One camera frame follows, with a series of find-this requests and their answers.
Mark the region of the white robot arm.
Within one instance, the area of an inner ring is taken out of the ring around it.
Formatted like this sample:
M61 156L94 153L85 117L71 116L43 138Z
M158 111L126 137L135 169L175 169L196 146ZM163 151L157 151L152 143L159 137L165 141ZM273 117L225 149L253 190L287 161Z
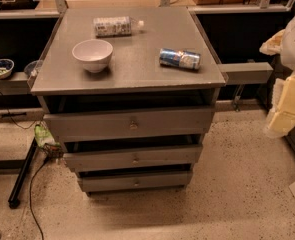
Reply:
M265 41L259 51L266 55L279 54L281 64L292 71L285 80L275 80L272 108L264 127L268 137L281 138L295 127L295 16L285 29Z

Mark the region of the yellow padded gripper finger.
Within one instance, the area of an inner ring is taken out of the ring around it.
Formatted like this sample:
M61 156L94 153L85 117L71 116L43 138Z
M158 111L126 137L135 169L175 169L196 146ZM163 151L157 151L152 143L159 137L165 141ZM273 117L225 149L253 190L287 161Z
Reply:
M287 136L295 127L295 72L285 80L277 78L272 92L272 108L269 110L264 134L269 138Z
M265 41L259 48L259 52L269 56L279 54L284 32L285 30L282 29Z

